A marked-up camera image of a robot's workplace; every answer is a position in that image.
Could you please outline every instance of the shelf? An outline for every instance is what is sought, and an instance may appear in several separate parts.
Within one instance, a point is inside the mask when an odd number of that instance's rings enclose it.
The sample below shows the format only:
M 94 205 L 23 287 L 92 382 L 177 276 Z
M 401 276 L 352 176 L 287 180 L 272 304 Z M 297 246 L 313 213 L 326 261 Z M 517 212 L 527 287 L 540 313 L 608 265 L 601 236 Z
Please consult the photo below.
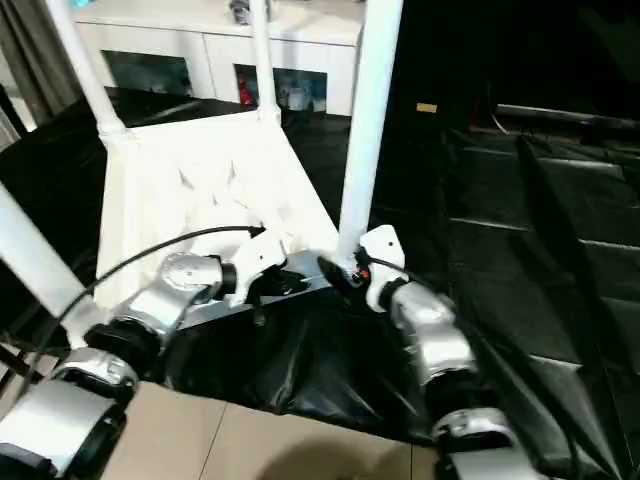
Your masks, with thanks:
M 74 11 L 79 23 L 251 36 L 233 22 L 229 0 L 96 0 Z M 365 3 L 353 0 L 276 0 L 271 39 L 357 46 Z

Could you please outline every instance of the gray floor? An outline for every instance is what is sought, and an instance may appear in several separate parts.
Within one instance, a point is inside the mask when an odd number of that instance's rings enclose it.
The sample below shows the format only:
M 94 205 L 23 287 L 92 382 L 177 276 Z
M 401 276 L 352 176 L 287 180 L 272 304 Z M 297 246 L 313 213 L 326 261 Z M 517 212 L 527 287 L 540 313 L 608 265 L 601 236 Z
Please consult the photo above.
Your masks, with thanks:
M 430 450 L 143 384 L 103 480 L 430 480 L 433 461 Z

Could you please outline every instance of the white clamp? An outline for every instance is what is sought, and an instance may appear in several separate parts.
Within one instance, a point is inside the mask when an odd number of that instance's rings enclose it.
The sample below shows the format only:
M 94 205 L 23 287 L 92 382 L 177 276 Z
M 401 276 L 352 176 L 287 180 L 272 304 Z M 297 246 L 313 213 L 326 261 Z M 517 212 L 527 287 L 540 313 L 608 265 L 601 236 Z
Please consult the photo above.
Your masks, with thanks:
M 404 267 L 404 250 L 402 250 L 400 240 L 391 225 L 381 225 L 365 233 L 360 237 L 360 245 L 364 247 L 370 257 Z M 369 272 L 371 273 L 371 284 L 367 289 L 367 305 L 374 312 L 384 312 L 385 309 L 379 303 L 384 286 L 398 278 L 408 280 L 408 277 L 397 270 L 377 263 L 369 265 Z
M 243 243 L 231 258 L 236 269 L 236 291 L 229 295 L 229 306 L 233 308 L 244 303 L 254 280 L 268 268 L 282 265 L 286 260 L 279 236 L 268 230 Z

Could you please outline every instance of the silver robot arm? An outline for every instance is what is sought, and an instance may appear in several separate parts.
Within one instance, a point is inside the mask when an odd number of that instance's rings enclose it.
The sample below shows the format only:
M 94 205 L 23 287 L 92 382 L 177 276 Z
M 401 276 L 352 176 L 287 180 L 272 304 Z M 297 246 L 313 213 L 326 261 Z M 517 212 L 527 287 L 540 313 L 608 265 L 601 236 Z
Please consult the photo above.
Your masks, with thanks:
M 404 267 L 395 230 L 378 227 L 362 236 L 365 258 Z M 435 419 L 438 480 L 537 480 L 518 437 L 482 381 L 471 345 L 454 321 L 451 302 L 385 265 L 368 262 L 366 299 L 388 312 L 403 333 L 406 351 Z
M 230 263 L 168 256 L 150 285 L 116 307 L 108 324 L 94 326 L 88 346 L 73 350 L 0 422 L 0 478 L 99 478 L 140 381 L 190 307 L 225 296 L 242 303 L 251 283 L 285 260 L 269 232 L 244 244 Z

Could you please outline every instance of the black tarp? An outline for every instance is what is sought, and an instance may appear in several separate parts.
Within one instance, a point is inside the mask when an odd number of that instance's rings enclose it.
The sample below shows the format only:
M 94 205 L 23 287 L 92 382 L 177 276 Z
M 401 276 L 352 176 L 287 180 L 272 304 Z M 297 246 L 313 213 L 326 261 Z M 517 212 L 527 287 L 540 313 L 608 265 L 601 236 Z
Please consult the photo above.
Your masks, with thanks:
M 241 108 L 127 91 L 112 100 L 129 126 Z M 337 221 L 349 119 L 285 114 L 283 128 Z M 95 274 L 105 159 L 84 103 L 0 156 L 0 180 L 85 282 Z M 544 389 L 526 381 L 522 358 L 502 340 L 474 337 L 546 473 L 566 474 L 570 461 L 542 390 L 594 477 L 626 480 L 640 459 L 639 169 L 624 153 L 535 139 L 449 132 L 418 141 L 398 128 L 385 135 L 372 226 L 396 227 L 407 265 L 456 300 L 465 325 L 491 327 L 529 355 Z M 0 288 L 0 325 L 28 345 L 46 316 L 6 271 Z M 245 313 L 182 331 L 153 379 L 429 444 L 431 419 L 384 315 L 332 289 L 264 313 L 264 325 Z

